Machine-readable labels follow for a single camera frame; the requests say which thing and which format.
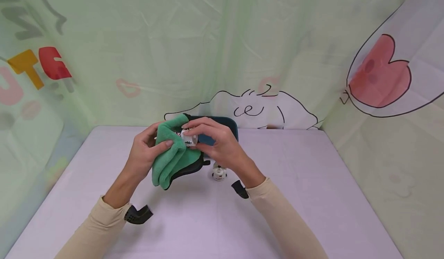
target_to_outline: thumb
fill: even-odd
[[[206,145],[204,143],[198,143],[196,145],[196,148],[199,149],[200,151],[204,152],[205,154],[207,154],[210,157],[213,154],[213,147],[210,145]]]
[[[157,157],[160,154],[167,151],[172,145],[173,145],[172,140],[166,140],[166,141],[159,143],[158,145],[151,147],[150,152],[154,157]]]

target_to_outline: black clip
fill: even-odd
[[[125,214],[125,220],[131,224],[144,224],[149,218],[151,218],[153,213],[145,205],[142,209],[137,210],[136,207],[131,205]]]
[[[243,199],[248,199],[248,198],[249,198],[248,193],[247,193],[245,187],[242,186],[240,180],[237,180],[236,182],[234,182],[234,183],[231,185],[231,188],[233,188],[234,191],[236,191],[236,193],[237,193],[240,197],[242,197]]]

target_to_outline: small white object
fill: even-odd
[[[185,131],[191,130],[191,128],[185,128],[180,132],[180,137],[183,140],[183,143],[185,143],[185,146],[190,147],[190,146],[196,146],[197,144],[197,135],[195,136],[185,136],[183,133]]]
[[[227,169],[226,168],[222,168],[222,166],[220,166],[219,164],[217,164],[216,162],[213,165],[213,174],[212,174],[213,178],[216,181],[220,181],[220,180],[224,180],[225,177],[227,177]]]

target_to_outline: red letter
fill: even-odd
[[[12,67],[15,73],[21,74],[26,72],[32,83],[37,89],[41,89],[44,84],[39,75],[34,69],[34,64],[38,63],[37,57],[30,49],[21,52],[20,54],[12,57],[8,60],[9,65]]]
[[[42,47],[39,49],[39,58],[43,71],[53,79],[71,78],[71,73],[61,61],[54,60],[55,57],[62,58],[55,47]]]
[[[7,67],[0,67],[0,75],[2,75],[6,83],[9,84],[8,89],[0,87],[0,102],[9,106],[17,104],[23,97],[23,89]]]

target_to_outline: left hand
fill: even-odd
[[[157,135],[157,127],[161,123],[162,122],[157,122],[152,124],[134,137],[128,161],[123,168],[123,172],[129,173],[142,181],[148,175],[154,159],[173,145],[172,140],[167,140],[155,145],[156,141],[154,138]]]

